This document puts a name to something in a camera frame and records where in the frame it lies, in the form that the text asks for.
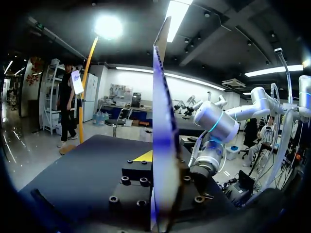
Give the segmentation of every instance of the glossy floor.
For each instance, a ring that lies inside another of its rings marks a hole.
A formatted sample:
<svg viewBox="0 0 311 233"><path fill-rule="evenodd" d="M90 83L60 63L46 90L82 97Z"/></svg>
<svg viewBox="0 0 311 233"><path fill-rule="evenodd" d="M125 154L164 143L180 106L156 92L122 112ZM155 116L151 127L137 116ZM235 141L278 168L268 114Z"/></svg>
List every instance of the glossy floor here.
<svg viewBox="0 0 311 233"><path fill-rule="evenodd" d="M2 139L4 141L5 163L8 173L12 179L13 185L17 190L22 189L34 177L36 177L47 166L59 159L59 148L56 147L60 140L60 136L47 131L38 131L32 133L31 120L29 118L19 118L17 111L11 111L5 105L2 106ZM95 134L112 136L112 127L94 126L91 121L83 124L84 138L87 140ZM117 128L117 137L139 140L141 127L120 127ZM239 133L227 146L237 145L240 149L244 149L242 144L244 134ZM71 140L68 143L78 145L79 140ZM249 167L243 167L242 155L238 155L234 160L227 160L223 170L214 176L219 183L223 183L237 177L239 170L249 173ZM264 183L271 171L269 171L259 181ZM252 173L255 179L258 177L256 171Z"/></svg>

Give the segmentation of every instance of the desk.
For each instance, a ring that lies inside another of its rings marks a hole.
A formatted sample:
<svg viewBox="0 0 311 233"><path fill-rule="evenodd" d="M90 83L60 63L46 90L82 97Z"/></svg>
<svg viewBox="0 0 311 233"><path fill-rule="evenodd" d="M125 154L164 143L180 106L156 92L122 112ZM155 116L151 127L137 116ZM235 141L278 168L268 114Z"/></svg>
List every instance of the desk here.
<svg viewBox="0 0 311 233"><path fill-rule="evenodd" d="M49 212L34 200L30 191L35 188L72 222L79 220L82 224L84 219L90 221L91 210L101 210L108 214L108 198L120 181L121 168L128 159L135 159L151 149L152 144L149 142L95 135L48 166L19 194L49 229L63 222L55 213ZM182 148L182 158L186 163L190 159L190 153L185 148ZM209 201L207 214L202 217L201 223L236 210L212 178L208 181L208 192L214 199ZM88 226L88 230L82 232L98 232L94 229L103 226L106 230L104 232L108 232L107 228L112 228L108 223L94 224L94 228ZM197 221L193 224L183 222L174 228L185 229L198 224Z"/></svg>
<svg viewBox="0 0 311 233"><path fill-rule="evenodd" d="M100 111L102 107L127 108L127 107L122 107L122 106L117 106L117 105L112 105L112 104L101 104L98 111ZM152 108L151 108L151 107L140 107L140 108L137 108L137 107L130 107L129 109L130 109L130 112L129 112L129 114L128 114L127 119L130 118L130 116L131 116L131 114L132 114L133 111L147 112L147 113L151 113L151 112L152 112Z"/></svg>

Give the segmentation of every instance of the ceiling light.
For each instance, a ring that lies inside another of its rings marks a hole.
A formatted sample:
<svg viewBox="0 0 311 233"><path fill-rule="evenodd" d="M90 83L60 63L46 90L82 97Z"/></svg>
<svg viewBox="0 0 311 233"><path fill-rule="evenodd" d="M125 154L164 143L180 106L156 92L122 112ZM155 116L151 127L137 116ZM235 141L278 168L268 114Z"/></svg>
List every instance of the ceiling light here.
<svg viewBox="0 0 311 233"><path fill-rule="evenodd" d="M20 69L18 72L16 72L14 75L17 75L18 73L20 73L22 70Z"/></svg>
<svg viewBox="0 0 311 233"><path fill-rule="evenodd" d="M8 65L8 67L5 69L5 72L4 72L4 74L6 74L6 72L8 71L8 69L10 68L10 66L11 66L11 64L13 63L13 61L10 61L10 63L9 63L9 65Z"/></svg>
<svg viewBox="0 0 311 233"><path fill-rule="evenodd" d="M169 29L169 34L167 37L168 42L173 42L175 35L179 29L181 22L183 21L186 12L191 5L193 0L179 0L170 1L169 7L166 12L165 18L171 16L171 24Z"/></svg>
<svg viewBox="0 0 311 233"><path fill-rule="evenodd" d="M302 65L294 65L294 66L287 66L289 71L301 71L303 70ZM270 69L262 69L254 72L249 72L245 73L247 77L253 77L253 76L258 76L258 75L263 75L263 74L272 74L272 73L280 73L280 72L285 72L285 67L275 67L275 68L270 68Z"/></svg>
<svg viewBox="0 0 311 233"><path fill-rule="evenodd" d="M122 25L116 17L101 16L96 21L95 32L107 40L115 39L122 35Z"/></svg>
<svg viewBox="0 0 311 233"><path fill-rule="evenodd" d="M204 12L204 16L205 16L205 18L209 18L209 17L210 17L209 12L208 12L208 11L205 11L205 12Z"/></svg>
<svg viewBox="0 0 311 233"><path fill-rule="evenodd" d="M148 69L137 69L137 68L127 68L127 67L116 67L116 69L138 71L138 72L145 72L145 73L153 73L153 70L148 70Z"/></svg>
<svg viewBox="0 0 311 233"><path fill-rule="evenodd" d="M153 73L153 70L148 70L148 69L137 69L137 68L127 68L127 67L116 67L116 69ZM182 77L182 76L175 75L175 74L169 74L169 73L164 73L164 74L166 76L170 76L170 77L173 77L173 78L183 79L183 80L187 80L187 81L190 81L190 82L193 82L193 83L198 83L198 84L202 84L202 85L205 85L205 86L213 87L213 88L221 90L221 91L225 91L225 89L222 88L222 87L219 87L219 86L216 86L216 85L213 85L213 84L210 84L210 83L206 83L206 82L203 82L203 81L200 81L200 80L197 80L197 79L186 78L186 77Z"/></svg>

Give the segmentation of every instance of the person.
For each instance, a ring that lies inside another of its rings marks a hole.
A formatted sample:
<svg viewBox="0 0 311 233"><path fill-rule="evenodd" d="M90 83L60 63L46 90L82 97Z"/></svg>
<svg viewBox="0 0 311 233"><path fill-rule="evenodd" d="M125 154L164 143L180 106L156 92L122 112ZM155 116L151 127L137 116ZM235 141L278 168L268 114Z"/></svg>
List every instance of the person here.
<svg viewBox="0 0 311 233"><path fill-rule="evenodd" d="M57 147L63 147L67 141L78 138L76 131L74 130L73 114L70 111L71 102L74 96L74 89L71 80L71 70L72 65L65 64L65 74L63 76L62 82L60 83L60 95L57 100L57 106L61 110L61 125L62 125L62 137Z"/></svg>
<svg viewBox="0 0 311 233"><path fill-rule="evenodd" d="M264 143L266 145L271 145L272 140L273 140L273 132L275 130L275 127L273 125L274 122L274 117L271 116L268 120L268 124L265 125L260 133L257 133L257 137L259 139L261 139L261 141L256 144L253 145L249 151L248 151L248 159L246 159L245 164L243 164L243 166L250 166L252 164L253 158L255 156L255 153L260 151L261 145Z"/></svg>

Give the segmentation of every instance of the seated person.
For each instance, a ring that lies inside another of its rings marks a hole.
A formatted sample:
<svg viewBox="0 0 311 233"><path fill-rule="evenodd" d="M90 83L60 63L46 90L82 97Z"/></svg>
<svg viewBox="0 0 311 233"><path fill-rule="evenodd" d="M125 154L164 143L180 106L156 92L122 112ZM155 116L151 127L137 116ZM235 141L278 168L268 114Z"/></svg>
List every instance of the seated person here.
<svg viewBox="0 0 311 233"><path fill-rule="evenodd" d="M248 159L246 159L245 164L243 164L243 166L250 166L252 164L253 161L253 157L255 155L256 152L260 151L261 148L261 144L264 143L266 145L270 145L272 143L272 139L273 139L273 132L274 132L274 125L273 125L273 121L274 121L274 117L271 116L269 118L268 124L265 125L260 133L257 134L258 138L261 139L261 141L252 146L249 151L248 151Z"/></svg>

